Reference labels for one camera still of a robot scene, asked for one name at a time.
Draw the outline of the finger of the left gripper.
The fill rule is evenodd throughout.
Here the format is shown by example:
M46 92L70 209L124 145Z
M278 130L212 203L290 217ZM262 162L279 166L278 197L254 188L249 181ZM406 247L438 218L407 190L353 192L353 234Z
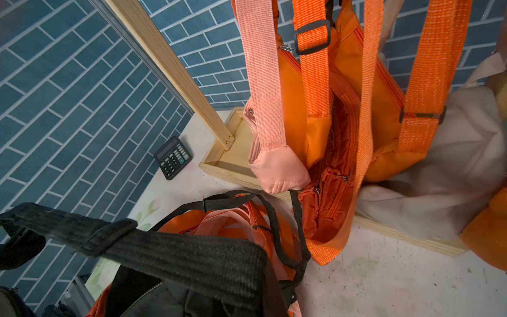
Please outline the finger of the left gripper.
M10 221L2 221L1 227L9 236L8 241L1 245L1 271L17 269L42 252L46 245L44 227L42 225L15 225Z

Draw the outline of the black sling bag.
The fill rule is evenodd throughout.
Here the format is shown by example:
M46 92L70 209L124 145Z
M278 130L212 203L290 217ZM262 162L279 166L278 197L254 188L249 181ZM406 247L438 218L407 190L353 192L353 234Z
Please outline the black sling bag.
M292 282L278 282L267 252L248 240L157 232L162 220L191 210L204 212L255 203L266 207L275 250L296 269ZM300 285L310 260L302 229L302 256L282 251L277 212L263 192L232 190L180 206L148 231L133 219L106 222L35 203L22 203L1 215L15 225L42 225L57 240L90 258L120 267L106 301L105 316L289 316L289 291Z

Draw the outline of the dark red-orange bag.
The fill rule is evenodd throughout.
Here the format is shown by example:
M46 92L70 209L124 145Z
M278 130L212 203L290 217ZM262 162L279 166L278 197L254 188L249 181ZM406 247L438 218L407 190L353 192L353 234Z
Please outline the dark red-orange bag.
M200 221L197 220L196 216L193 216L189 213L190 211L186 212L183 215L177 215L174 219L165 221L162 220L162 227L160 229L155 229L157 232L163 232L163 233L174 233L174 234L189 234L190 227L195 224L195 221L199 223ZM110 284L105 290L102 292L92 309L89 311L89 313L86 316L105 316L106 314L106 301L108 299L110 289L112 284Z

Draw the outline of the large pink sling bag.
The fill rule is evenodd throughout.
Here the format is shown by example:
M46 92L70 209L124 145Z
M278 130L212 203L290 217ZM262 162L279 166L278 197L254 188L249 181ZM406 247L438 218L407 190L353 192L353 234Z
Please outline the large pink sling bag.
M253 203L247 203L246 206L233 209L209 212L191 210L189 213L200 221L199 223L195 221L195 224L190 227L190 235L221 236L253 242L267 252L278 282L294 281L296 269L283 264L281 256L278 256L275 250L273 233L266 219L265 207L256 207ZM279 221L282 251L285 251L292 259L302 256L302 251L297 250L297 247L301 246L300 240L290 228L290 224L281 216L275 215L275 220ZM299 302L293 294L294 291L289 291L290 299L286 300L289 304L288 314L302 316Z

